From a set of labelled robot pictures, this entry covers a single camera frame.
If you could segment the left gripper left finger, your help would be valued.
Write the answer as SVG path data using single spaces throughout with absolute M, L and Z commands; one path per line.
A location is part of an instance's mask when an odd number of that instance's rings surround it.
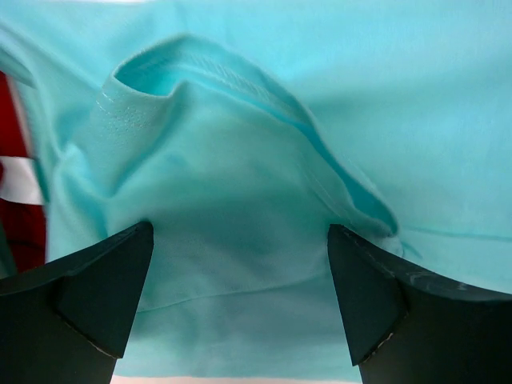
M 3 383 L 108 383 L 125 353 L 154 248 L 137 223 L 1 280 Z

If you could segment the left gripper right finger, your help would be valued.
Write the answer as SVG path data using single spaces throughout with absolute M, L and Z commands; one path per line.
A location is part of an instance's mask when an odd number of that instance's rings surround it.
M 365 383 L 508 383 L 511 296 L 391 254 L 344 226 L 327 235 L 352 364 Z

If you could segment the teal polo shirt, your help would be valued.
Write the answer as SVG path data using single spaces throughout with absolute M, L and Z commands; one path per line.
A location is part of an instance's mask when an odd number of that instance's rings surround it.
M 508 1 L 4 1 L 49 260 L 146 219 L 132 378 L 356 381 L 343 224 L 511 290 Z

